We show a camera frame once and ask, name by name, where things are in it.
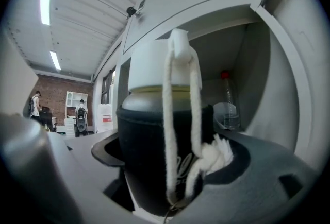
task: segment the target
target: plastic bottle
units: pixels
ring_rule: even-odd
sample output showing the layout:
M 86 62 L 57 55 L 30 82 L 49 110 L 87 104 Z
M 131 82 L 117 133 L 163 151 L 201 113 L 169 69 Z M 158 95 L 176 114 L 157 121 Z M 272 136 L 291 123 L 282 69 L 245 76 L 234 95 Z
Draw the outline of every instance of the plastic bottle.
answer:
M 226 114 L 223 118 L 223 125 L 229 130 L 239 130 L 240 116 L 239 104 L 235 85 L 229 78 L 228 71 L 221 72 L 221 79 L 224 90 L 224 98 L 226 104 Z

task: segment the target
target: person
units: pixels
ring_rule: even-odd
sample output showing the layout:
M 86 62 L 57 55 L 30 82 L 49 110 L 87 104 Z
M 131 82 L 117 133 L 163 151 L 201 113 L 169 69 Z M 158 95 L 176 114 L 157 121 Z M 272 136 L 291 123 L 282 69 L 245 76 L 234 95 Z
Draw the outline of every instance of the person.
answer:
M 41 111 L 41 107 L 39 104 L 39 97 L 41 97 L 41 93 L 39 90 L 37 90 L 35 95 L 32 97 L 33 111 L 31 114 L 31 119 L 34 119 L 41 124 L 40 115 L 39 115 L 39 111 Z
M 79 105 L 76 107 L 76 111 L 75 111 L 75 113 L 76 113 L 76 117 L 77 117 L 77 112 L 78 112 L 78 110 L 79 110 L 80 108 L 83 108 L 83 109 L 85 110 L 85 112 L 86 112 L 86 115 L 85 115 L 86 129 L 85 129 L 85 131 L 82 133 L 82 134 L 85 136 L 85 135 L 86 135 L 86 132 L 87 132 L 87 130 L 88 130 L 88 128 L 87 128 L 87 114 L 88 114 L 88 108 L 87 108 L 87 106 L 85 105 L 85 101 L 84 101 L 83 99 L 80 100 Z M 75 127 L 76 127 L 76 137 L 79 137 L 80 132 L 79 132 L 79 130 L 78 130 L 78 128 L 77 128 L 77 125 L 75 125 Z

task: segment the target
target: white shelf unit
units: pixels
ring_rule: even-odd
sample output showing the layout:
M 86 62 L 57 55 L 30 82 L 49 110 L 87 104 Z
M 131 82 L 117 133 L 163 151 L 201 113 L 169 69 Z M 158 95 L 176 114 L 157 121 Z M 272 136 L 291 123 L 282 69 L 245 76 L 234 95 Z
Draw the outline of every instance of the white shelf unit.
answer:
M 81 99 L 83 99 L 87 105 L 87 98 L 87 94 L 67 91 L 66 107 L 76 108 L 79 105 Z
M 65 118 L 64 125 L 65 125 L 65 135 L 68 137 L 74 137 L 74 122 L 75 120 L 72 118 Z

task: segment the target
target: backpack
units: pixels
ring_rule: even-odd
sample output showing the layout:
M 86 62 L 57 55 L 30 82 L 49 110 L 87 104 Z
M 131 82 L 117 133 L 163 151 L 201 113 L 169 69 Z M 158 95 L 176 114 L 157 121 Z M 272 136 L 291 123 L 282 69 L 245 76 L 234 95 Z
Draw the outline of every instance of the backpack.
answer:
M 28 113 L 29 113 L 29 116 L 32 116 L 32 113 L 33 113 L 33 110 L 34 110 L 34 102 L 33 102 L 33 98 L 30 98 L 29 99 L 29 110 L 28 110 Z
M 85 109 L 84 108 L 79 108 L 79 110 L 77 111 L 77 117 L 78 117 L 78 119 L 85 118 Z

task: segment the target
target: water bottle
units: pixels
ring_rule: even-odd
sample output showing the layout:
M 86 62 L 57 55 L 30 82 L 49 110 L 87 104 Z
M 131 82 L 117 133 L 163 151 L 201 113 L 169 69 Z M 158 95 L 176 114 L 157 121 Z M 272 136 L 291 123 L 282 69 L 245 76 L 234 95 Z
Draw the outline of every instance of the water bottle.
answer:
M 117 109 L 118 137 L 125 170 L 139 182 L 134 198 L 148 212 L 164 216 L 166 199 L 166 161 L 164 152 L 162 84 L 164 62 L 174 46 L 172 63 L 173 125 L 177 143 L 176 195 L 184 196 L 188 172 L 196 160 L 191 147 L 191 103 L 189 57 L 197 53 L 189 45 L 187 33 L 174 29 L 169 39 L 143 44 L 132 54 L 128 89 L 131 94 Z M 199 89 L 202 89 L 199 70 Z M 213 141 L 213 108 L 202 104 L 202 141 Z M 202 189 L 202 182 L 196 185 Z
M 226 112 L 223 116 L 223 125 L 229 130 L 239 130 L 239 104 L 235 84 L 229 78 L 228 71 L 221 72 Z

